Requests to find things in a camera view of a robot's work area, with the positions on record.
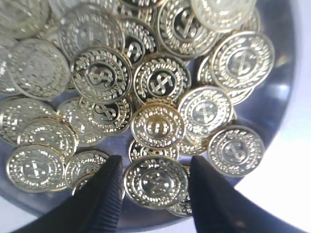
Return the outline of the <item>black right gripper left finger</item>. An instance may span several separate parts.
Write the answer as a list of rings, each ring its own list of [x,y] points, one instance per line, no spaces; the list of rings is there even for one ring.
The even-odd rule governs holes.
[[[114,233],[122,205],[122,158],[110,156],[73,196],[49,212],[45,233]]]

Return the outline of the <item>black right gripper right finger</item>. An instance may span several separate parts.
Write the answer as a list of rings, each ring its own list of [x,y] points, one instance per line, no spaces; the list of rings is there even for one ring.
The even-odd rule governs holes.
[[[189,195],[198,233],[300,233],[237,191],[202,156],[190,162]]]

